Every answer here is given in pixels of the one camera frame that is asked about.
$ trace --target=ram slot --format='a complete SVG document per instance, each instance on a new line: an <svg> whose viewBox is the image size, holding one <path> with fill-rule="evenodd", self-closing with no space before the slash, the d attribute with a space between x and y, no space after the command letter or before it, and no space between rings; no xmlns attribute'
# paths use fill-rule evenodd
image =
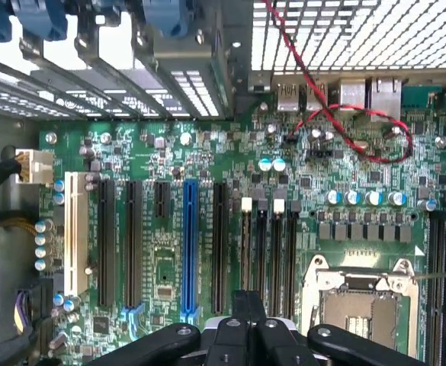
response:
<svg viewBox="0 0 446 366"><path fill-rule="evenodd" d="M241 222L241 262L239 269L240 287L242 290L250 290L251 281L251 255L252 255L252 199L242 199L242 222Z"/></svg>
<svg viewBox="0 0 446 366"><path fill-rule="evenodd" d="M124 246L124 307L135 309L141 302L143 253L143 183L126 184L126 243Z"/></svg>
<svg viewBox="0 0 446 366"><path fill-rule="evenodd" d="M297 243L298 213L287 216L287 241L285 246L285 285L284 285L284 318L292 319L294 316L294 286L295 263Z"/></svg>
<svg viewBox="0 0 446 366"><path fill-rule="evenodd" d="M271 218L271 267L268 316L278 316L281 299L281 252L282 216L274 214Z"/></svg>
<svg viewBox="0 0 446 366"><path fill-rule="evenodd" d="M183 211L181 318L192 319L197 312L199 244L199 186L195 180L184 182Z"/></svg>
<svg viewBox="0 0 446 366"><path fill-rule="evenodd" d="M256 219L256 276L255 289L260 294L262 301L265 300L267 288L265 286L267 267L267 211L259 210Z"/></svg>
<svg viewBox="0 0 446 366"><path fill-rule="evenodd" d="M228 186L213 186L213 278L212 311L221 314L226 303L226 266L228 242Z"/></svg>
<svg viewBox="0 0 446 366"><path fill-rule="evenodd" d="M116 283L116 185L104 180L98 186L98 304L114 302Z"/></svg>

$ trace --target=green circuit board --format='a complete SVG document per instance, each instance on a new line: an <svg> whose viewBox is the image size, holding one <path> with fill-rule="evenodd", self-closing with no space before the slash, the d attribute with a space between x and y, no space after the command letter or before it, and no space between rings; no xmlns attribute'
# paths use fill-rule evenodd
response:
<svg viewBox="0 0 446 366"><path fill-rule="evenodd" d="M282 138L289 134L299 117L273 112L262 113L259 103L236 121L203 122L89 122L45 124L40 134L40 149L55 155L55 179L63 179L65 172L87 172L89 165L79 155L79 148L88 140L101 163L101 173L116 184L116 291L112 307L98 305L96 273L89 277L88 291L81 294L78 316L56 319L56 332L65 331L69 337L66 353L61 355L67 365L82 364L111 352L128 342L133 336L142 337L181 320L182 283L182 238L183 238L183 183L195 179L199 185L199 233L197 258L197 305L198 314L194 323L203 329L205 322L216 316L211 311L212 258L213 258L213 183L225 181L229 190L229 217L226 300L223 314L231 314L230 294L241 287L241 241L242 199L267 200L268 207L276 198L283 198L287 205L299 206L297 221L295 288L290 296L294 301L291 317L300 328L300 304L303 276L311 258L319 253L326 257L332 267L362 267L391 270L401 258L408 259L414 270L427 272L428 216L417 208L418 190L426 188L428 198L441 204L440 190L446 188L446 149L438 149L435 137L446 136L446 115L427 108L425 89L404 88L402 120L407 122L414 135L414 155L405 162L395 165L378 165L358 157L336 137L326 147L332 151L329 158L307 159L309 149L307 134L311 126L299 132L295 145L285 145ZM271 105L271 98L266 101ZM371 153L397 157L403 153L405 143L399 137L386 142L382 134L386 124L372 124L356 119L352 114L340 116L346 130L356 140L366 140ZM274 124L276 132L269 134L268 125ZM325 120L317 120L316 126L332 131ZM50 145L45 136L54 132L57 142ZM101 135L109 133L112 141L101 142ZM157 149L152 138L163 139ZM267 158L283 159L285 169L263 172L258 162ZM130 331L124 315L124 271L126 263L126 182L143 182L143 254L142 304L137 314L136 330ZM170 215L157 218L154 208L154 184L156 181L170 184ZM344 194L357 191L362 200L351 207L343 201L331 205L326 193L336 190ZM363 197L369 191L383 194L378 206L367 205ZM405 195L402 207L387 203L387 195L398 191ZM55 192L51 188L40 191L40 216L55 219ZM89 260L97 260L98 193L93 190L88 200L88 250ZM369 240L337 239L336 225L356 223L365 227L369 224L393 226L395 230L407 227L409 238L395 237L389 241L382 238ZM320 236L319 226L329 224L330 237ZM61 278L63 267L63 237L57 233L52 256L54 269L47 275ZM281 240L285 241L284 232ZM267 254L271 251L271 233L266 234ZM267 255L267 266L270 258ZM419 327L417 357L424 358L426 286L419 283ZM268 305L268 294L264 303ZM398 310L396 349L407 352L408 346L408 303L404 301Z"/></svg>

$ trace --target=motherboard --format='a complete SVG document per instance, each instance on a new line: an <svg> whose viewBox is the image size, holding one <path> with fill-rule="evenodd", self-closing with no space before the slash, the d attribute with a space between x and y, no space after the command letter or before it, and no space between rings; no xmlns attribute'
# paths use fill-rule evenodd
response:
<svg viewBox="0 0 446 366"><path fill-rule="evenodd" d="M273 95L234 121L44 124L55 184L40 190L35 241L55 287L49 356L84 364L169 324L203 329L246 289L303 334L331 323L434 357L446 318L431 309L446 286L414 276L446 270L438 90L403 87L413 154L392 165L362 159L324 117L292 135L302 115ZM338 116L370 155L403 154L387 123Z"/></svg>

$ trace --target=metal mesh grille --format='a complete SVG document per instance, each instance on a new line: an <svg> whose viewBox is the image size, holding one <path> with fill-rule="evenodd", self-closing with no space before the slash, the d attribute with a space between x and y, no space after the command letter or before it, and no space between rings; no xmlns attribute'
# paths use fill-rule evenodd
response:
<svg viewBox="0 0 446 366"><path fill-rule="evenodd" d="M446 69L446 0L279 1L311 70ZM265 4L255 0L252 69L297 70Z"/></svg>

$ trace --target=wire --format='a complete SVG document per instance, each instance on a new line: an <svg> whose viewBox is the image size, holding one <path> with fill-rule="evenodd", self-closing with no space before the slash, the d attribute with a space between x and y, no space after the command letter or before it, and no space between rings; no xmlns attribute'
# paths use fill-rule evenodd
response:
<svg viewBox="0 0 446 366"><path fill-rule="evenodd" d="M265 7L267 8L267 11L271 14L271 19L274 24L274 27L276 27L280 33L282 38L284 39L285 45L287 48L292 52L294 59L296 61L296 64L301 68L303 72L304 80L306 81L306 84L308 88L311 88L314 92L314 95L316 96L316 100L321 104L322 109L320 111L314 112L311 114L310 117L307 118L307 121L312 120L314 117L317 117L319 114L323 113L326 118L332 123L333 127L335 128L336 132L339 133L345 143L350 146L351 149L353 149L358 155L363 156L365 159L371 161L371 162L378 162L381 164L392 164L396 162L402 162L406 159L408 159L410 156L412 156L412 149L413 149L413 142L412 142L412 134L409 132L409 128L407 125L400 120L396 120L395 118L386 115L384 112L381 111L372 111L369 109L352 106L352 105L343 105L340 106L338 104L333 104L332 106L327 105L326 96L322 93L322 91L317 86L316 82L314 81L313 77L310 75L309 71L307 70L306 65L304 64L302 57L297 52L296 47L294 45L294 40L292 40L291 35L286 32L285 29L285 18L281 17L280 14L277 11L277 0L274 0L273 5L271 5L270 0L262 0L263 3L265 3ZM398 126L401 131L404 132L404 135L406 136L407 140L407 148L405 152L403 153L403 156L401 156L398 159L387 159L382 158L380 156L369 156L365 149L362 149L360 146L356 145L354 140L346 133L345 128L335 119L335 116L333 114L333 110L337 108L351 108L356 111L364 111L366 114L372 116L380 116L388 119L394 126ZM296 129L293 131L292 134L295 133L300 127L303 126L303 121L300 121L296 127Z"/></svg>

